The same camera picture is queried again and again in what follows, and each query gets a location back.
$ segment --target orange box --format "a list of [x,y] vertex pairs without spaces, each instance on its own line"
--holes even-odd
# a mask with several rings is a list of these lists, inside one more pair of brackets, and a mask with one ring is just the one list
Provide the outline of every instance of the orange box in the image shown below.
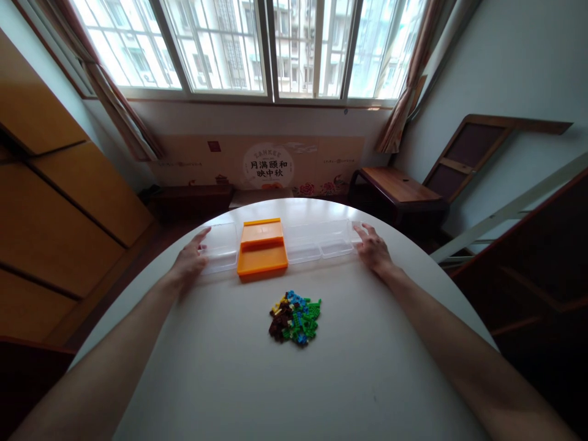
[[282,221],[277,218],[245,222],[237,274],[247,276],[287,267]]

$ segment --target plastic storage tray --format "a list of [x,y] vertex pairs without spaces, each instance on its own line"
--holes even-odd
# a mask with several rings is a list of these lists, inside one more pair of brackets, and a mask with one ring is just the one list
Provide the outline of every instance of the plastic storage tray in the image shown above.
[[284,241],[289,264],[337,257],[353,252],[354,244],[361,241],[353,230],[354,225],[361,225],[361,222],[341,219],[285,226]]
[[237,267],[239,247],[237,229],[233,222],[212,225],[210,232],[202,241],[202,245],[206,245],[206,249],[200,253],[208,257],[208,265],[202,271],[202,274],[219,273]]
[[248,276],[288,267],[279,218],[243,223],[237,274]]

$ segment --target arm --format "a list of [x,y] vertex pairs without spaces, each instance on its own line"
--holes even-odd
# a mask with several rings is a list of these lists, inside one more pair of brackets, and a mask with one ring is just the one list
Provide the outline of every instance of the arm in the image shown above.
[[439,369],[494,440],[576,440],[529,383],[485,340],[390,258],[375,229],[356,227],[358,254],[388,286]]
[[174,301],[206,266],[199,233],[133,310],[47,393],[17,440],[110,439],[139,383]]

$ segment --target pile of lego bricks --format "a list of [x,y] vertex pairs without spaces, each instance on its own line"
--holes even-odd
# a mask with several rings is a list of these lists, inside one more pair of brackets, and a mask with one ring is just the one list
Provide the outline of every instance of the pile of lego bricks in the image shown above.
[[279,342],[292,340],[300,346],[307,345],[317,335],[321,302],[319,299],[318,303],[311,303],[311,299],[288,291],[269,312],[273,317],[269,335]]

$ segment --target transparent plastic box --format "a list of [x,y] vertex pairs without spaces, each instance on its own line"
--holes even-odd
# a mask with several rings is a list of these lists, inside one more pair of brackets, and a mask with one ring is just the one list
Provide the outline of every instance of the transparent plastic box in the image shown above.
[[[197,233],[207,228],[199,228]],[[202,274],[213,274],[232,270],[237,267],[239,243],[235,223],[212,225],[210,232],[202,241],[206,245],[200,253],[208,257],[208,265]]]
[[361,222],[341,219],[285,226],[284,241],[288,263],[294,265],[352,253],[355,250],[354,244],[361,241],[353,230],[354,225],[361,225]]

